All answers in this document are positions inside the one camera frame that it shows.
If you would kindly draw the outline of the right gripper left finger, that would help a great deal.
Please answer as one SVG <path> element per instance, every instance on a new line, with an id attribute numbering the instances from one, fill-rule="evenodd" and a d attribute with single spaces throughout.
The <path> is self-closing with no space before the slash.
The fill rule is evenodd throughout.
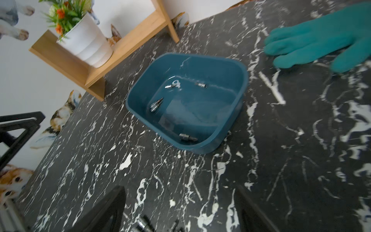
<path id="1" fill-rule="evenodd" d="M 70 232 L 118 232 L 122 222 L 126 203 L 126 192 L 123 186 L 114 187 L 85 216 L 82 217 Z"/>

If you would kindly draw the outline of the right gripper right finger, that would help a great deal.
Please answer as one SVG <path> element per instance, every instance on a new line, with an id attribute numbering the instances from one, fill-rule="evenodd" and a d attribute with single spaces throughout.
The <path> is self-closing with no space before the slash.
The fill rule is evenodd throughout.
<path id="1" fill-rule="evenodd" d="M 238 186 L 234 196 L 241 232 L 279 232 L 277 226 Z"/>

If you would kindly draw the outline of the teal plastic storage box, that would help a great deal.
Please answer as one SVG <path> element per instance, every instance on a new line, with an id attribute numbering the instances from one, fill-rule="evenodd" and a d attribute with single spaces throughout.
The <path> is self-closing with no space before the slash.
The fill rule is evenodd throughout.
<path id="1" fill-rule="evenodd" d="M 165 89 L 179 80 L 181 87 Z M 200 88 L 196 82 L 206 83 Z M 127 109 L 178 149 L 196 154 L 216 150 L 238 117 L 249 73 L 239 61 L 166 53 L 154 60 L 128 93 Z M 164 98 L 157 111 L 150 106 Z M 184 133 L 198 142 L 181 141 Z"/>

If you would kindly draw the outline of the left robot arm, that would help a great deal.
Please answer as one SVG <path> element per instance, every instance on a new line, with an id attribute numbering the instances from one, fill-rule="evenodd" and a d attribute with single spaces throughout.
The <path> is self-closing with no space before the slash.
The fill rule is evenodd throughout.
<path id="1" fill-rule="evenodd" d="M 7 149 L 1 152 L 1 169 L 8 165 L 40 129 L 44 119 L 45 115 L 40 111 L 1 116 L 1 144 L 7 146 Z"/>

